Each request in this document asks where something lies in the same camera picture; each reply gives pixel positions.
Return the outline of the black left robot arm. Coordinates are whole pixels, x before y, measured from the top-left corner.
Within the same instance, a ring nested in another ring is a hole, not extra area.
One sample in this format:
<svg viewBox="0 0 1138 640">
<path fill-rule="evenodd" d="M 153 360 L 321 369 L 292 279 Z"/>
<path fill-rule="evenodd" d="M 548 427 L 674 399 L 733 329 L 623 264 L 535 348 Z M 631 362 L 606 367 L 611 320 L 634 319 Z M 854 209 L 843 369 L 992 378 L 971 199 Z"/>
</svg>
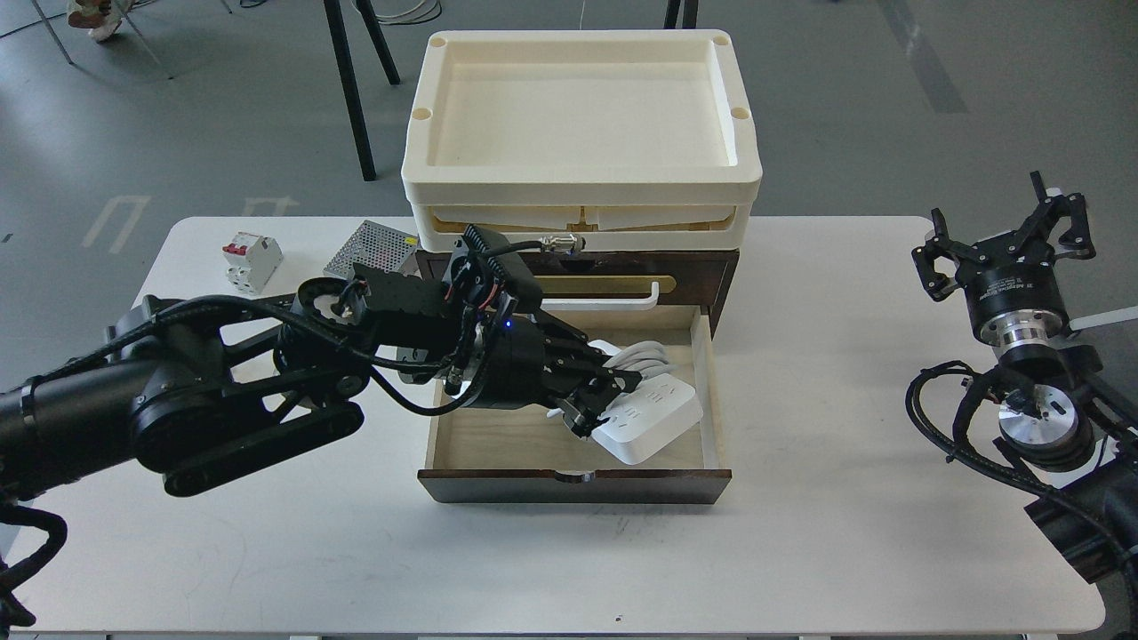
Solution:
<svg viewBox="0 0 1138 640">
<path fill-rule="evenodd" d="M 527 273 L 472 262 L 448 284 L 355 266 L 292 296 L 147 296 L 101 348 L 5 392 L 3 523 L 46 542 L 3 566 L 3 632 L 36 622 L 15 590 L 68 538 L 28 502 L 129 460 L 193 497 L 357 432 L 370 381 L 419 416 L 535 404 L 589 437 L 646 374 L 542 300 Z"/>
</svg>

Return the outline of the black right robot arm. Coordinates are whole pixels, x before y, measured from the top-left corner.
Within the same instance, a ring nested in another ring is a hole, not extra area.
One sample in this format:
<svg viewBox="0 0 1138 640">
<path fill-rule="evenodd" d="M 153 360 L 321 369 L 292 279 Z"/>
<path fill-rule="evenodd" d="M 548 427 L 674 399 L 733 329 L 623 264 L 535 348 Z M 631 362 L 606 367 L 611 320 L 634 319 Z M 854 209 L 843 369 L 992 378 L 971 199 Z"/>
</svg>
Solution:
<svg viewBox="0 0 1138 640">
<path fill-rule="evenodd" d="M 987 372 L 962 361 L 924 369 L 905 408 L 947 461 L 1032 494 L 1029 518 L 1078 575 L 1118 572 L 1133 604 L 1135 404 L 1102 380 L 1096 348 L 1055 345 L 1077 331 L 1055 263 L 1096 255 L 1085 195 L 1030 179 L 1032 214 L 978 243 L 957 243 L 931 211 L 934 230 L 913 251 L 924 292 L 935 302 L 963 292 L 972 334 L 997 361 Z"/>
</svg>

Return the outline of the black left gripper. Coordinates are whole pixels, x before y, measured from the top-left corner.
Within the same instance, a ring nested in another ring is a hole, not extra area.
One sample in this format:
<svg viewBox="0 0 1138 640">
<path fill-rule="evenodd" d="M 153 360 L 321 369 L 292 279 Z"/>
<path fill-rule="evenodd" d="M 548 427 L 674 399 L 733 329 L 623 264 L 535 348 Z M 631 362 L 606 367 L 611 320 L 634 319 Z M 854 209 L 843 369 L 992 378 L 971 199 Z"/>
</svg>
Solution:
<svg viewBox="0 0 1138 640">
<path fill-rule="evenodd" d="M 512 315 L 488 351 L 478 393 L 467 407 L 512 410 L 529 404 L 561 409 L 564 424 L 587 438 L 615 397 L 637 389 L 643 376 L 607 366 L 586 333 L 556 315 Z"/>
</svg>

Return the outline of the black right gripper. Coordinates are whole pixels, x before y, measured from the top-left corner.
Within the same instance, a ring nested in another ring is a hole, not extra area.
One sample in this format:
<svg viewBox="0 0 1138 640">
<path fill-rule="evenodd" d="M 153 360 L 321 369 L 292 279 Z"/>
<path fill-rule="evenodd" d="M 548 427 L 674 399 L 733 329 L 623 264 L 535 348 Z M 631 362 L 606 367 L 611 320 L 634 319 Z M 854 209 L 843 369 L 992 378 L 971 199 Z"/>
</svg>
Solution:
<svg viewBox="0 0 1138 640">
<path fill-rule="evenodd" d="M 978 243 L 978 252 L 987 260 L 976 262 L 975 248 L 950 238 L 942 211 L 932 208 L 934 230 L 923 246 L 912 252 L 924 292 L 934 302 L 943 302 L 962 288 L 956 276 L 935 271 L 935 260 L 951 259 L 957 268 L 963 262 L 963 289 L 973 336 L 991 346 L 998 340 L 990 326 L 1000 325 L 1000 317 L 1013 312 L 1024 312 L 1029 319 L 1041 315 L 1047 337 L 1065 328 L 1069 315 L 1055 279 L 1054 260 L 1096 256 L 1085 195 L 1048 191 L 1040 172 L 1031 172 L 1030 179 L 1038 205 L 1020 227 L 1017 243 L 1011 240 L 1009 233 Z M 1070 225 L 1058 236 L 1055 248 L 1050 235 L 1061 219 L 1069 219 Z"/>
</svg>

